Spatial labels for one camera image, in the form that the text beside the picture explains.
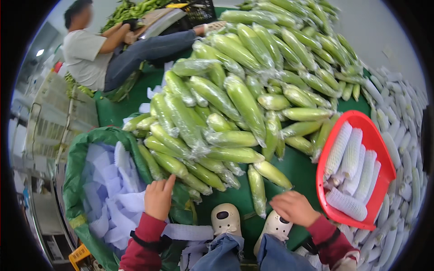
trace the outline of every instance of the gray t-shirt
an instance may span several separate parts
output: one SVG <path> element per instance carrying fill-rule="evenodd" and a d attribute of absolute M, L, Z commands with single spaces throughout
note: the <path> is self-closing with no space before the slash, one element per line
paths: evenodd
<path fill-rule="evenodd" d="M 86 30 L 75 30 L 63 39 L 63 55 L 68 71 L 81 85 L 103 90 L 105 73 L 113 53 L 99 54 L 107 38 Z"/>

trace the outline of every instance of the child's hand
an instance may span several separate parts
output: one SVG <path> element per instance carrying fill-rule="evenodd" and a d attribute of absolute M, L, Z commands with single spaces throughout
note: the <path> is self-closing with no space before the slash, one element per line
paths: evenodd
<path fill-rule="evenodd" d="M 296 191 L 288 191 L 273 197 L 270 205 L 284 220 L 306 228 L 321 216 L 312 208 L 307 198 Z"/>
<path fill-rule="evenodd" d="M 148 184 L 145 193 L 146 214 L 161 221 L 164 221 L 168 217 L 175 178 L 176 176 L 172 174 L 167 181 L 159 180 Z"/>

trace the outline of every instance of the denim pants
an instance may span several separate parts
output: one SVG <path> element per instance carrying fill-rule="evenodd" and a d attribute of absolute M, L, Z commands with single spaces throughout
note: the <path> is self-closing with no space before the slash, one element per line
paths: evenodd
<path fill-rule="evenodd" d="M 191 47 L 196 39 L 194 30 L 138 40 L 122 52 L 116 48 L 105 74 L 104 92 L 120 87 L 144 60 L 169 56 Z"/>
<path fill-rule="evenodd" d="M 221 234 L 211 242 L 209 252 L 191 271 L 240 271 L 243 247 L 241 236 Z M 262 237 L 257 260 L 261 271 L 316 271 L 305 258 L 288 251 L 283 242 L 267 233 Z"/>

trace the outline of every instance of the cuff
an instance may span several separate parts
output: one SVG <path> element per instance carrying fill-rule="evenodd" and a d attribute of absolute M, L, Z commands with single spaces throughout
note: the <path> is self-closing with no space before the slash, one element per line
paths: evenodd
<path fill-rule="evenodd" d="M 307 231 L 312 235 L 315 245 L 327 241 L 335 232 L 336 227 L 321 215 Z"/>
<path fill-rule="evenodd" d="M 146 213 L 142 213 L 138 227 L 136 228 L 136 236 L 145 242 L 157 242 L 164 231 L 167 223 Z"/>

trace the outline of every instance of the glove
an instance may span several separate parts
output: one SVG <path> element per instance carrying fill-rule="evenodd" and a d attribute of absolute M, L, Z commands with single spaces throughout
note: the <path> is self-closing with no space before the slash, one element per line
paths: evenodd
<path fill-rule="evenodd" d="M 129 24 L 130 25 L 130 30 L 133 31 L 137 28 L 137 19 L 128 19 L 128 20 L 124 20 L 122 22 L 122 25 L 124 24 Z"/>

